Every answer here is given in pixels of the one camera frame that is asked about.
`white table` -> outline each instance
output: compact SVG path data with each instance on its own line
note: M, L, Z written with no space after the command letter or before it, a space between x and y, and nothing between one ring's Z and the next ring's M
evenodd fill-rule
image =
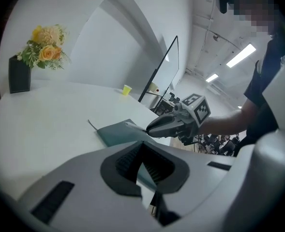
M106 148L88 119L98 129L128 118L145 128L156 117L118 89L32 81L30 92L6 93L0 101L0 189L18 199L67 160ZM149 194L147 206L152 194L142 193Z

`orange rose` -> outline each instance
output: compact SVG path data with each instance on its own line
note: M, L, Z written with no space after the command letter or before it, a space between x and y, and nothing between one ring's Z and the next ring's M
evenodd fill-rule
M60 58L60 54L61 54L61 48L60 47L56 47L55 48L55 55L53 56L53 59L59 59Z
M39 61L51 60L56 53L56 49L52 45L47 45L39 52Z

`person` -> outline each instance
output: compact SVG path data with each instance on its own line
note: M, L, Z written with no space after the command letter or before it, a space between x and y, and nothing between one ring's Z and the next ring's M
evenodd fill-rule
M223 144L224 142L228 141L230 139L229 135L219 135L218 141Z
M285 20L272 0L232 0L232 3L235 14L245 16L257 30L267 30L272 37L264 58L255 63L242 108L225 117L209 117L198 132L233 135L247 130L246 137L235 148L236 157L243 146L255 144L260 137L278 128L262 92L285 65Z

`ceiling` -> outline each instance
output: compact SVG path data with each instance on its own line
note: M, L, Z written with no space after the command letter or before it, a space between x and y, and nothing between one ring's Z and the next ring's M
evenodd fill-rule
M209 89L237 109L246 100L243 93L271 37L265 32L256 32L250 22L240 21L232 10L222 14L215 5L212 10L212 5L213 0L193 0L193 36L186 72L202 79L214 73L219 75ZM234 67L226 66L248 43L256 51Z

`small yellow cup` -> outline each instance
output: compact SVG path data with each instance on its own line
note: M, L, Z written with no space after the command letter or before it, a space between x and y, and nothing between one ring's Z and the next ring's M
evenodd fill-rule
M127 96L131 90L132 90L131 87L129 87L129 86L127 86L127 85L124 85L124 88L123 88L123 95Z

